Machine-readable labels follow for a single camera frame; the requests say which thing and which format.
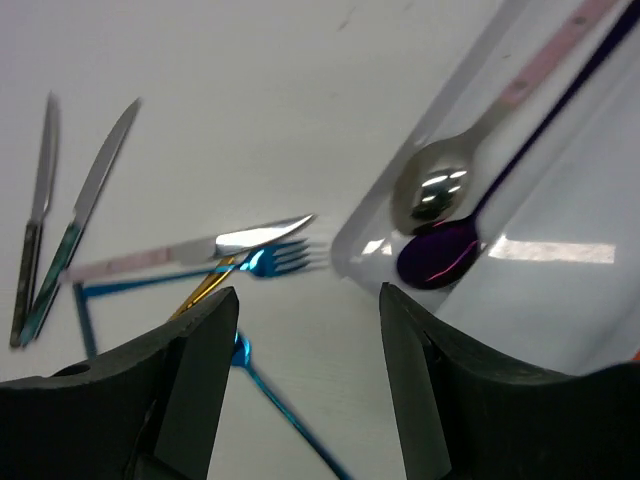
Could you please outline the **purple spoon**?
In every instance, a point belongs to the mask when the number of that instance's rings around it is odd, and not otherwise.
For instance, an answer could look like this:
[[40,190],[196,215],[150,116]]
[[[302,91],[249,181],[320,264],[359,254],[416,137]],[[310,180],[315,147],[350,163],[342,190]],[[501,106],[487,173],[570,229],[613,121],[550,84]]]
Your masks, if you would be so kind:
[[574,78],[544,120],[534,130],[510,162],[481,197],[475,209],[465,218],[440,223],[415,236],[400,252],[396,270],[401,280],[422,290],[443,288],[458,281],[481,252],[477,219],[524,154],[542,136],[552,122],[581,93],[594,74],[608,62],[639,22],[639,3],[631,2],[604,37],[591,58]]

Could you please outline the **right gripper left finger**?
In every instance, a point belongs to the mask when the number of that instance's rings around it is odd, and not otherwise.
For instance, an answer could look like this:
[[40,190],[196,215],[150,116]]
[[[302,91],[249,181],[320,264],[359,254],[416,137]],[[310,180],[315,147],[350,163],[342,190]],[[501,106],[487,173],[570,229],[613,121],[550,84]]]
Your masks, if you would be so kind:
[[206,478],[238,317],[223,288],[91,360],[2,383],[2,478]]

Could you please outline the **silver spoon pink handle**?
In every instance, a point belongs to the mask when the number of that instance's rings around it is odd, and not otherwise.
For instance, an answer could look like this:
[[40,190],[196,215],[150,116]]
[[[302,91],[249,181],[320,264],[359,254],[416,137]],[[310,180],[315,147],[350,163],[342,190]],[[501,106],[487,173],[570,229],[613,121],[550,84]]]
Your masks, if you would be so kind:
[[574,47],[609,13],[610,0],[583,1],[506,84],[467,130],[417,151],[399,175],[390,200],[392,223],[401,233],[448,219],[466,197],[480,145],[525,102]]

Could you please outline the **blue fork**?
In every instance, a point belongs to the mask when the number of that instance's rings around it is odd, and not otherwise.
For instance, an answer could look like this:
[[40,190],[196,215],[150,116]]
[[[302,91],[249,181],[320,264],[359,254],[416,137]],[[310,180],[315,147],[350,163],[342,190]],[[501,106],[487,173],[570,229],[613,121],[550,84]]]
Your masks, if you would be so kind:
[[259,279],[271,279],[328,266],[329,252],[326,243],[295,238],[256,249],[241,262],[217,267],[214,272],[246,272]]
[[298,415],[284,396],[277,391],[273,382],[255,366],[252,360],[252,352],[250,340],[240,330],[237,330],[231,366],[243,370],[248,375],[257,389],[315,451],[337,479],[353,479],[353,476],[345,466]]

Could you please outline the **gold fork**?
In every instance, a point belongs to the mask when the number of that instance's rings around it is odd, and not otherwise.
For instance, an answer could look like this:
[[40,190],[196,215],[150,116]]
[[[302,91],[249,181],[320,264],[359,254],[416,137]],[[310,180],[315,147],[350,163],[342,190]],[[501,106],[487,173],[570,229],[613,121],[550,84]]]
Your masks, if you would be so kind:
[[172,321],[182,315],[185,311],[191,309],[193,306],[201,302],[209,294],[211,294],[226,278],[231,274],[233,270],[233,264],[235,257],[224,257],[219,263],[218,267],[222,267],[221,272],[213,272],[208,274],[205,279],[191,292],[191,294],[183,301],[183,303],[176,309],[176,311],[169,317],[169,321]]

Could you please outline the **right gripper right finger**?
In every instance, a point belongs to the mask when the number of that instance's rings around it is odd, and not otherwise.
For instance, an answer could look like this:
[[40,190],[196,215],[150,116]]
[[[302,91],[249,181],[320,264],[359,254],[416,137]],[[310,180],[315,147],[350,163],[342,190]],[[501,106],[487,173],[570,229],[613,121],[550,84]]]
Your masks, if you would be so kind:
[[386,369],[410,479],[635,479],[639,366],[571,376],[505,355],[392,284]]

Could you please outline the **blue chopstick diagonal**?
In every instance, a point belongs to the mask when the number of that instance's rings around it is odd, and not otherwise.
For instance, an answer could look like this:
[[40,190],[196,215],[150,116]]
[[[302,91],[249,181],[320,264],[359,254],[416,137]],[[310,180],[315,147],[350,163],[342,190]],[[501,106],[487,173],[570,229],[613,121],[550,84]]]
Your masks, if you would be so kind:
[[87,305],[87,297],[85,295],[83,286],[79,283],[74,283],[72,286],[72,290],[76,304],[76,310],[78,313],[84,349],[87,357],[89,359],[92,359],[95,358],[98,353],[95,333]]

